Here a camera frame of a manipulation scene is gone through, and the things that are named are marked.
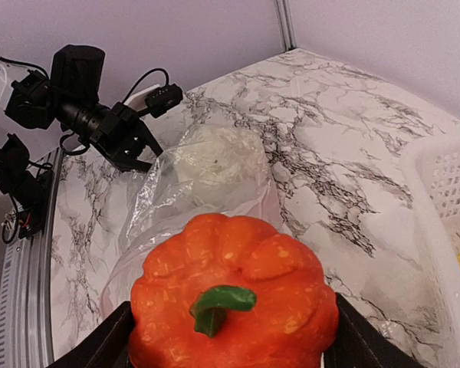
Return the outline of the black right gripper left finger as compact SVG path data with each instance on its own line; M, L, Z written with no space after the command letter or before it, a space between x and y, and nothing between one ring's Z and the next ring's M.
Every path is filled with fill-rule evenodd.
M133 367L127 345L134 328L129 301L124 301L72 351L48 368Z

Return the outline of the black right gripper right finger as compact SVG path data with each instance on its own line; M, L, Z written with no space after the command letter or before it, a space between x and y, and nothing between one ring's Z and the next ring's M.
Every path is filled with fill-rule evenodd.
M324 353L325 368L421 368L422 365L390 343L345 297L337 293L340 313L337 336Z

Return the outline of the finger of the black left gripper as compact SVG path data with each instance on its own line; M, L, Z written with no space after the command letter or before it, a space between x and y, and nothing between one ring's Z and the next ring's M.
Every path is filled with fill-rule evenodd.
M136 131L138 140L144 146L148 146L156 156L160 156L163 153L162 147L144 122L137 123Z
M127 156L124 160L124 170L125 171L137 171L142 173L147 173L152 167L152 163L145 161L140 161L136 157Z

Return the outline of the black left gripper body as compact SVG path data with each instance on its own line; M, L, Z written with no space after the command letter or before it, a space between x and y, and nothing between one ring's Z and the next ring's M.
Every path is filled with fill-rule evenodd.
M136 136L137 123L142 122L135 110L116 103L113 108L98 104L89 119L89 143L121 172L125 157L138 157L145 150Z

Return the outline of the clear zip top bag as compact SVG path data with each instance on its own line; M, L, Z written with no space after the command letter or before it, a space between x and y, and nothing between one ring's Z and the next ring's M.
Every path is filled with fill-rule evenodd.
M281 228L281 207L263 139L233 126L195 125L130 186L120 257L100 295L107 318L130 299L146 256L205 213L246 215Z

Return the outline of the orange fake fruit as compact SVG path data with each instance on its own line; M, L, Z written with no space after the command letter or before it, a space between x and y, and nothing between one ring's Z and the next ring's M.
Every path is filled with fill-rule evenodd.
M306 245L222 214L196 216L147 255L131 309L135 367L318 367L339 323Z

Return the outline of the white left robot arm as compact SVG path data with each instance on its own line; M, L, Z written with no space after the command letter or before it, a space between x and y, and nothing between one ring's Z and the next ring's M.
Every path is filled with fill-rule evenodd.
M121 172L146 173L151 163L140 154L150 148L163 152L141 120L162 116L182 100L182 91L165 82L138 94L132 91L112 107L99 100L104 65L103 50L88 45L66 45L54 54L51 70L0 56L0 109L13 122L28 130L47 130L58 121L64 143L77 136L81 155L96 149ZM53 166L35 163L16 133L0 133L0 192L13 205L11 218L2 224L2 241L32 236L45 227Z

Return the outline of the white perforated plastic basket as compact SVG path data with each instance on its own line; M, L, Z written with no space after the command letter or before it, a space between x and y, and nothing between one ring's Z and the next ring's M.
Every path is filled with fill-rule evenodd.
M399 167L412 196L415 242L441 327L441 367L460 367L460 134L409 143Z

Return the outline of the aluminium front rail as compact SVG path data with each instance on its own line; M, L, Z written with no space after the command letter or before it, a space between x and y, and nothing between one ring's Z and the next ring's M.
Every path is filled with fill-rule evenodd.
M5 248L0 284L0 367L46 367L54 362L51 332L51 248L63 154L55 150L42 232Z

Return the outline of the right aluminium frame post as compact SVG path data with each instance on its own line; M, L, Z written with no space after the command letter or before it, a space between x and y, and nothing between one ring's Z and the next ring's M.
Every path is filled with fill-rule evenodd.
M278 23L281 29L281 38L284 45L284 51L292 51L297 47L294 27L291 17L291 7L288 0L275 0L274 1L277 14Z

